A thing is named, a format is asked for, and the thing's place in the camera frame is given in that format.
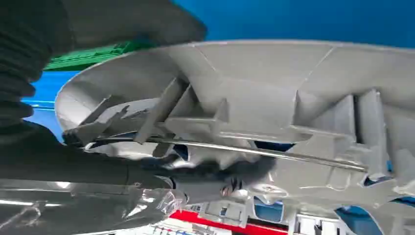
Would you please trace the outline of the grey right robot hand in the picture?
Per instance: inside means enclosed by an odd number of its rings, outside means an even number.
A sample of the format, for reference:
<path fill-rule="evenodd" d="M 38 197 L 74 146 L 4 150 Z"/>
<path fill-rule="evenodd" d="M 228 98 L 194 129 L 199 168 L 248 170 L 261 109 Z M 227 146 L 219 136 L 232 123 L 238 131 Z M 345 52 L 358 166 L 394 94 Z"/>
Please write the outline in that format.
<path fill-rule="evenodd" d="M 0 175 L 6 179 L 119 184 L 134 175 L 149 183 L 163 176 L 226 181 L 239 168 L 212 163 L 162 168 L 62 145 L 52 132 L 25 118 L 23 97 L 54 56 L 143 39 L 157 45 L 201 41 L 205 25 L 170 0 L 3 0 L 0 3 Z"/>

